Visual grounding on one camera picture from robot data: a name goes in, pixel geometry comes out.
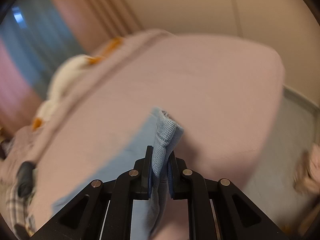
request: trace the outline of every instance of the denim fabric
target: denim fabric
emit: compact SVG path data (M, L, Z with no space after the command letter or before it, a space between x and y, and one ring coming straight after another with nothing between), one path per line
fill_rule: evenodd
M132 141L105 166L80 184L69 195L52 205L53 215L74 198L92 180L103 182L116 179L133 168L136 160L145 156L148 145L154 147L152 156L152 192L148 201L134 201L131 239L144 240L155 232L164 212L168 192L168 157L183 134L183 129L171 120L167 112L154 108Z

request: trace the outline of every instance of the floor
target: floor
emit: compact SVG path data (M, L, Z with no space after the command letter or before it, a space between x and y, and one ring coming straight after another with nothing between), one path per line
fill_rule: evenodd
M278 226L296 228L314 196L300 195L292 187L294 168L314 138L311 112L283 98L276 123L262 152L257 170L244 193Z

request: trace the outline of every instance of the white plush toy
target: white plush toy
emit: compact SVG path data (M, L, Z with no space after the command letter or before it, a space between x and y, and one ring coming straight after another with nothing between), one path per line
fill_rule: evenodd
M111 51L122 43L122 38L114 38L103 51L103 56L90 57L88 55L77 55L66 60L53 75L47 91L47 100L38 108L32 123L32 129L36 130L43 123L48 122L53 113L59 107L62 98L70 87L90 67L104 59Z

